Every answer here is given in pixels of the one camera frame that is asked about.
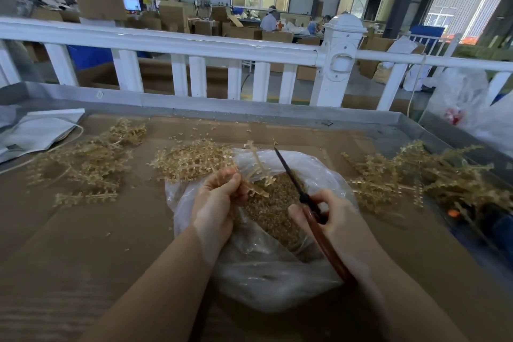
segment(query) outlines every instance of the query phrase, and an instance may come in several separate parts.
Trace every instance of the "scissors blade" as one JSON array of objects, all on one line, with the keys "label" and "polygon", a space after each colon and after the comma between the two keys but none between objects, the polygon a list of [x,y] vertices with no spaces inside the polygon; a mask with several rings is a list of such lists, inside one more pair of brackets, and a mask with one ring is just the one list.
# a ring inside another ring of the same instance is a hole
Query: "scissors blade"
[{"label": "scissors blade", "polygon": [[282,155],[280,154],[280,152],[278,151],[278,149],[274,148],[274,151],[276,151],[276,154],[279,158],[279,160],[282,162],[282,165],[283,167],[285,168],[285,171],[287,172],[287,175],[289,175],[292,183],[294,184],[295,188],[298,190],[299,192],[299,195],[302,195],[304,194],[303,190],[301,189],[298,181],[296,180],[296,178],[294,177],[294,175],[292,175],[292,171],[290,170],[289,166],[287,165],[287,163],[285,162],[285,160],[283,159]]}]

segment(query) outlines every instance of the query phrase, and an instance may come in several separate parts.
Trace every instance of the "screen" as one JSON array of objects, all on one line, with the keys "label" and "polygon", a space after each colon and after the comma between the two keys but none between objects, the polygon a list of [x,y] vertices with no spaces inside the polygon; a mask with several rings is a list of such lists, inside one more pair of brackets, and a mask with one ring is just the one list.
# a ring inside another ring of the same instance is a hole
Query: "screen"
[{"label": "screen", "polygon": [[123,0],[125,9],[129,11],[141,11],[141,4],[139,0]]}]

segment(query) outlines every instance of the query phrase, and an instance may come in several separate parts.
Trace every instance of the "scissors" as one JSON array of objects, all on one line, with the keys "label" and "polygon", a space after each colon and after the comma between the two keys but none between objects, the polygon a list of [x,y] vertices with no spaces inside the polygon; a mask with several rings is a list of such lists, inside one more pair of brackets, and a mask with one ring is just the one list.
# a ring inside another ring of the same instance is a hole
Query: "scissors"
[{"label": "scissors", "polygon": [[316,239],[319,247],[321,248],[321,251],[326,256],[330,264],[333,266],[333,268],[345,284],[349,286],[357,285],[355,277],[344,265],[344,263],[338,256],[337,252],[333,248],[333,245],[330,241],[328,241],[328,239],[324,235],[324,232],[319,227],[319,224],[326,224],[326,222],[328,222],[328,218],[325,215],[321,214],[321,209],[318,207],[317,203],[315,203],[312,200],[310,195],[308,195],[306,192],[304,192],[304,190],[301,189],[298,181],[292,174],[292,171],[290,170],[289,166],[283,159],[278,149],[274,148],[274,151],[276,151],[276,154],[278,155],[279,160],[283,164],[283,167],[285,168],[287,175],[290,177],[295,188],[298,190],[299,202],[302,204],[306,204],[308,206],[308,209],[303,209],[303,213],[305,214],[306,221],[308,222],[312,234]]}]

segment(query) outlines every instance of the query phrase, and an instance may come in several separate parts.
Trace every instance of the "scissors handle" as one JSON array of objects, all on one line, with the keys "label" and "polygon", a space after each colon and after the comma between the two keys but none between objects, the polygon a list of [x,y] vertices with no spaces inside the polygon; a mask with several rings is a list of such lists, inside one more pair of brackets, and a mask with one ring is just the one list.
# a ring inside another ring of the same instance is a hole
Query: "scissors handle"
[{"label": "scissors handle", "polygon": [[353,274],[349,271],[349,269],[344,265],[342,260],[340,259],[339,255],[333,248],[333,245],[331,242],[326,238],[324,235],[324,232],[322,231],[321,227],[317,223],[317,219],[315,215],[313,214],[311,209],[304,208],[303,213],[306,217],[306,222],[308,222],[308,225],[310,226],[310,229],[312,231],[312,234],[314,238],[316,239],[319,247],[321,248],[321,251],[328,259],[329,263],[333,266],[333,269],[337,272],[337,274],[340,276],[344,284],[354,287],[358,284],[356,278],[353,276]]},{"label": "scissors handle", "polygon": [[316,219],[317,222],[319,222],[320,224],[326,224],[328,222],[328,217],[323,215],[323,214],[321,214],[321,209],[319,208],[317,203],[315,203],[312,200],[310,195],[308,195],[305,192],[302,192],[299,195],[299,201],[301,203],[303,203],[303,204],[306,204],[308,207],[310,207],[310,209],[311,209],[311,211],[313,213],[313,216],[314,216],[314,218]]}]

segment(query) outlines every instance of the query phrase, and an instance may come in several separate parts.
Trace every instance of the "hand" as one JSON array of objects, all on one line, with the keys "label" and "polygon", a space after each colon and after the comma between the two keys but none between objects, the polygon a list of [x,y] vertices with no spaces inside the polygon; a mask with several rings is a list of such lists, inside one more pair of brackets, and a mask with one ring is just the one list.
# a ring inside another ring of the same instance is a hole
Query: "hand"
[{"label": "hand", "polygon": [[208,176],[198,190],[191,223],[198,230],[200,239],[207,240],[209,236],[208,241],[218,242],[209,245],[220,249],[228,241],[234,227],[232,217],[248,198],[248,190],[241,183],[237,169],[228,167]]},{"label": "hand", "polygon": [[[375,260],[376,252],[384,253],[367,223],[349,200],[338,197],[328,189],[321,189],[310,197],[317,204],[322,202],[328,204],[328,222],[319,226],[353,274],[358,274],[362,270],[361,262],[369,265]],[[293,204],[288,209],[289,215],[301,229],[313,238],[303,212],[305,208],[308,207]]]}]

